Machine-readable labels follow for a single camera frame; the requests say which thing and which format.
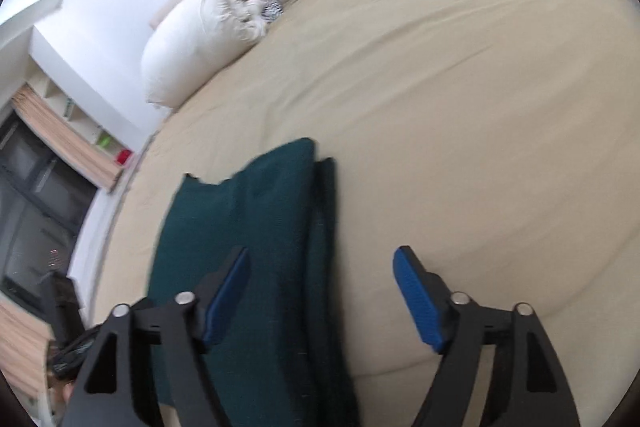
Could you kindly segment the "white pillow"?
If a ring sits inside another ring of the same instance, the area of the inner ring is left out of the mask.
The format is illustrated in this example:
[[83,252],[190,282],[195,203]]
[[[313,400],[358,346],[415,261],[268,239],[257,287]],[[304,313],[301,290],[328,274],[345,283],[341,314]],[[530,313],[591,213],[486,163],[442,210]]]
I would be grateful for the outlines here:
[[181,0],[141,57],[145,101],[181,106],[204,83],[265,38],[264,0]]

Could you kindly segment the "white wall shelf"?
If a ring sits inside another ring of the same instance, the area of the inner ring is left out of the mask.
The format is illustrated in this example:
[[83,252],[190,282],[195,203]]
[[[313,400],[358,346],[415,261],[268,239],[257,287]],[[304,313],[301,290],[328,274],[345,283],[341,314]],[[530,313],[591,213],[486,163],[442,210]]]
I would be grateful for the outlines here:
[[[119,142],[114,134],[111,134],[86,113],[75,100],[40,69],[37,72],[32,72],[27,77],[24,86],[14,94],[13,98],[15,102],[26,100],[27,102],[35,103],[37,107],[47,109],[53,116],[65,122],[82,139],[111,158],[115,164],[115,157],[118,152],[123,148],[128,148],[122,142]],[[103,132],[112,137],[112,142],[107,148],[101,148],[96,145]],[[132,152],[132,156],[125,166],[130,163],[133,157],[134,152]]]

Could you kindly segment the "black white striped cloth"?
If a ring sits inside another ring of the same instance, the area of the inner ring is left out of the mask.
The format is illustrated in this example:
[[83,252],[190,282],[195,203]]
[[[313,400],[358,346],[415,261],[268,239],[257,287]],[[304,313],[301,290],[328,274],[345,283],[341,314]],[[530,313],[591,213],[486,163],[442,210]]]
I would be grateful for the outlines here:
[[280,0],[268,0],[262,8],[262,17],[272,23],[282,15],[283,11],[283,5]]

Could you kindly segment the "beige bed sheet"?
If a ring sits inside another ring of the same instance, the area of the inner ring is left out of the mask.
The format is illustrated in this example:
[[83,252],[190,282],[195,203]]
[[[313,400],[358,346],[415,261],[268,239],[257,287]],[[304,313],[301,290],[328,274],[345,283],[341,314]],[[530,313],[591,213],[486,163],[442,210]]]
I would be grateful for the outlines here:
[[639,13],[627,0],[294,0],[172,114],[119,210],[93,315],[142,297],[185,174],[299,138],[337,163],[336,278],[362,419],[411,423],[437,360],[390,258],[524,300],[600,426],[639,368]]

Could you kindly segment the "red box on shelf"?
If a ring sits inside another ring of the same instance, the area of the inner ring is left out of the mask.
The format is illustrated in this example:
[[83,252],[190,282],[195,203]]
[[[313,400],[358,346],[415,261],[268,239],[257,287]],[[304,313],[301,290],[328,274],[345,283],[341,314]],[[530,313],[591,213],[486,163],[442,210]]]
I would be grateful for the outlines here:
[[118,154],[115,157],[116,164],[124,167],[131,156],[132,156],[131,150],[128,150],[128,148],[123,148],[118,152]]

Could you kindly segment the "dark green knit sweater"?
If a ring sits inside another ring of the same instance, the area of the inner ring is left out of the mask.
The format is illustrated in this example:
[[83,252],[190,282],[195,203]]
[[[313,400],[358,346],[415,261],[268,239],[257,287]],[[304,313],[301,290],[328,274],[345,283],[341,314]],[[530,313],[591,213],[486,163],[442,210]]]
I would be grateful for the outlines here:
[[332,294],[336,169],[311,139],[255,158],[217,184],[185,176],[167,213],[148,294],[164,303],[232,248],[250,277],[205,364],[235,426],[356,426]]

